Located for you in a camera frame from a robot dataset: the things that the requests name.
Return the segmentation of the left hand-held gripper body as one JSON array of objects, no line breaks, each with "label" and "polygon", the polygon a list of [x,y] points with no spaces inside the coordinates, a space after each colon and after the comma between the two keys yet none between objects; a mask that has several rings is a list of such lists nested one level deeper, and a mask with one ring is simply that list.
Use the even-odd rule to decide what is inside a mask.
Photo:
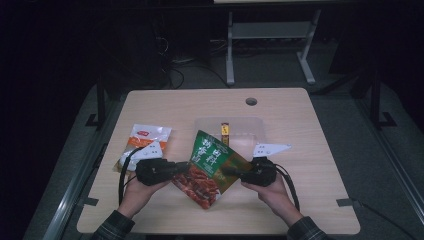
[{"label": "left hand-held gripper body", "polygon": [[157,141],[131,152],[129,163],[136,179],[147,186],[171,180],[175,175],[175,163],[163,159],[162,156],[162,149]]}]

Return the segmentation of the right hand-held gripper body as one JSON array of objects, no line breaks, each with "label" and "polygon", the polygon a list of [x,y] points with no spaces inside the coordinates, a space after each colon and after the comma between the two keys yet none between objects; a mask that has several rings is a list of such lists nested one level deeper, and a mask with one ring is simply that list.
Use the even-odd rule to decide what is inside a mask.
[{"label": "right hand-held gripper body", "polygon": [[239,178],[242,182],[266,187],[276,180],[280,173],[288,185],[292,183],[288,172],[280,165],[268,159],[269,156],[291,148],[290,144],[257,144],[253,150],[253,159],[250,162],[252,169],[240,172]]}]

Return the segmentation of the green and red food packet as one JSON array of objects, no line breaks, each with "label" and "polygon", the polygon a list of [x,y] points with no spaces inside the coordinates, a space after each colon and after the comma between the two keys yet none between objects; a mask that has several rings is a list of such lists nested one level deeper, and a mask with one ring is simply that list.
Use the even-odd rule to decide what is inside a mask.
[{"label": "green and red food packet", "polygon": [[177,174],[173,184],[196,202],[209,209],[238,179],[223,169],[250,171],[252,165],[217,138],[199,130],[189,160],[189,169]]}]

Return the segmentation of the white and orange food packet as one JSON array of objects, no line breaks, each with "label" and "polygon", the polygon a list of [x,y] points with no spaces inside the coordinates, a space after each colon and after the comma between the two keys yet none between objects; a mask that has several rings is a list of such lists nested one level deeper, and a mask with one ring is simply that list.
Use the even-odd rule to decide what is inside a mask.
[{"label": "white and orange food packet", "polygon": [[124,153],[113,167],[113,170],[120,172],[126,158],[133,151],[135,153],[130,157],[127,167],[128,171],[134,171],[140,160],[162,158],[171,131],[170,127],[134,124]]}]

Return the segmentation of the clear plastic container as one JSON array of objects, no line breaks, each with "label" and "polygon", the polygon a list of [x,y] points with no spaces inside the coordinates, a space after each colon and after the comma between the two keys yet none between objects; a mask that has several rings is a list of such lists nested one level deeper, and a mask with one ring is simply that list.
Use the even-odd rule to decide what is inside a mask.
[{"label": "clear plastic container", "polygon": [[253,158],[255,146],[266,142],[263,121],[258,117],[201,117],[195,120],[195,131],[202,130],[220,140],[223,123],[229,125],[229,147],[247,161]]}]

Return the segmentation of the person's left hand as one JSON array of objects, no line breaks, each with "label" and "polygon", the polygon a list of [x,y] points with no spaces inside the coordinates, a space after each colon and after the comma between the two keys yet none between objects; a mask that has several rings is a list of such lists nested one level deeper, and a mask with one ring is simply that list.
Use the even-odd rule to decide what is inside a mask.
[{"label": "person's left hand", "polygon": [[151,197],[161,188],[169,184],[169,181],[161,182],[152,186],[144,185],[137,180],[136,174],[131,172],[125,187],[122,202],[117,211],[128,219],[132,219],[142,208],[146,206]]}]

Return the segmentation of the person's right hand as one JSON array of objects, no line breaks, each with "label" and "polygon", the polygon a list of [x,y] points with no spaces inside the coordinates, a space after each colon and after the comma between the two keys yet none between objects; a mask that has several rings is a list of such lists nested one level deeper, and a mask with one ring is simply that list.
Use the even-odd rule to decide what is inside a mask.
[{"label": "person's right hand", "polygon": [[263,201],[272,212],[281,218],[288,227],[303,218],[303,215],[296,209],[294,203],[290,200],[283,178],[280,174],[276,175],[276,180],[269,186],[257,186],[246,182],[242,186],[255,191],[258,198]]}]

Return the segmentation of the black metal stand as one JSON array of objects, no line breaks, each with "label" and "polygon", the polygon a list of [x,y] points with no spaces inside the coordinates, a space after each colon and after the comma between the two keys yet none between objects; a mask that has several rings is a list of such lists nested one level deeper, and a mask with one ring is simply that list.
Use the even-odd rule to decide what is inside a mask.
[{"label": "black metal stand", "polygon": [[370,120],[378,130],[381,130],[383,127],[396,127],[397,124],[390,113],[380,111],[380,97],[381,80],[379,72],[376,71],[371,84]]},{"label": "black metal stand", "polygon": [[106,119],[105,89],[101,83],[96,85],[96,99],[97,112],[89,116],[86,121],[86,126],[95,127],[99,130],[102,128]]}]

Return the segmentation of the aluminium rail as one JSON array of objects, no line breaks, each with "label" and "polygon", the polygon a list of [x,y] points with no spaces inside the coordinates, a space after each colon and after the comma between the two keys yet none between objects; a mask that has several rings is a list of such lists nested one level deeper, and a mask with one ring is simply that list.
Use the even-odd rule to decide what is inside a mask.
[{"label": "aluminium rail", "polygon": [[362,144],[361,150],[370,154],[377,151],[378,154],[384,157],[386,164],[392,170],[393,176],[397,179],[413,210],[424,224],[424,198],[401,163],[401,158],[395,153],[395,149],[383,134],[383,131],[378,129],[378,124],[374,124],[367,115],[366,105],[361,100],[355,100],[354,105],[358,109],[361,120],[371,136],[370,144],[367,144],[365,139],[360,140]]},{"label": "aluminium rail", "polygon": [[105,122],[97,127],[87,124],[97,119],[97,94],[87,95],[34,215],[40,221],[41,240],[80,237],[76,223],[125,100],[105,98]]}]

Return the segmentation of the white metal desk frame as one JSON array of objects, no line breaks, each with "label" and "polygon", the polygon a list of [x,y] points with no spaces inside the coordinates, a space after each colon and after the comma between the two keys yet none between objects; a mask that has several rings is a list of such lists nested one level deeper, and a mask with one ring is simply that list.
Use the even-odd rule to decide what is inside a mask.
[{"label": "white metal desk frame", "polygon": [[228,14],[226,83],[235,84],[233,66],[233,41],[245,39],[304,39],[302,51],[297,52],[298,62],[306,82],[313,85],[316,80],[307,61],[307,56],[318,26],[321,10],[318,9],[310,21],[299,22],[253,22],[237,23],[233,21],[233,13]]}]

